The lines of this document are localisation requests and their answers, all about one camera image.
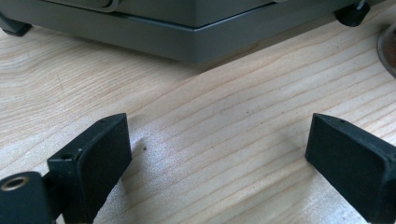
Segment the wood grain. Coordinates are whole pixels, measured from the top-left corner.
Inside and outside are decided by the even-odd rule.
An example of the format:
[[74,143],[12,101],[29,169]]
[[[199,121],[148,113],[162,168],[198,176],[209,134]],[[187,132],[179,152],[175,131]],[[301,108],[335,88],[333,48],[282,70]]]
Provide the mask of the wood grain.
[[304,159],[312,114],[396,145],[396,80],[378,60],[396,1],[219,66],[35,27],[0,34],[0,178],[96,120],[128,114],[134,160],[95,223],[365,223]]

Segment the gray device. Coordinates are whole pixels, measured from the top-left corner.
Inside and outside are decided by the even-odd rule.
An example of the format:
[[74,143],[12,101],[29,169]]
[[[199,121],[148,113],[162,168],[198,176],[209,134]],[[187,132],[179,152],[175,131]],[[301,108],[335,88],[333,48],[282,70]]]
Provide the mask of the gray device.
[[203,63],[356,2],[1,0],[0,27],[8,34],[23,35],[33,24],[171,59]]

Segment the black rubber foot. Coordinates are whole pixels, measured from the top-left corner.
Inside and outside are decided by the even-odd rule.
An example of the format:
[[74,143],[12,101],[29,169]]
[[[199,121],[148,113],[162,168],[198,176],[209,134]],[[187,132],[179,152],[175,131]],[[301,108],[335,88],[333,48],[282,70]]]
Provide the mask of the black rubber foot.
[[335,16],[337,20],[345,26],[355,27],[359,26],[363,22],[369,11],[370,5],[367,3],[364,3],[361,8],[357,8],[357,6],[354,4],[338,10],[335,13]]
[[24,36],[30,30],[30,28],[32,28],[32,25],[26,23],[17,32],[10,32],[7,30],[3,30],[3,31],[8,35]]

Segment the gray metal base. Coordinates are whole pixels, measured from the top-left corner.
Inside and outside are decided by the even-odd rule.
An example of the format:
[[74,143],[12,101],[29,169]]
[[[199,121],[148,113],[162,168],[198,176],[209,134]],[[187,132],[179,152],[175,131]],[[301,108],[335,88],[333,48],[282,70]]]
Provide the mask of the gray metal base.
[[32,23],[167,58],[202,63],[355,2],[290,0],[257,7],[200,28],[37,0],[2,0],[0,12],[14,21]]

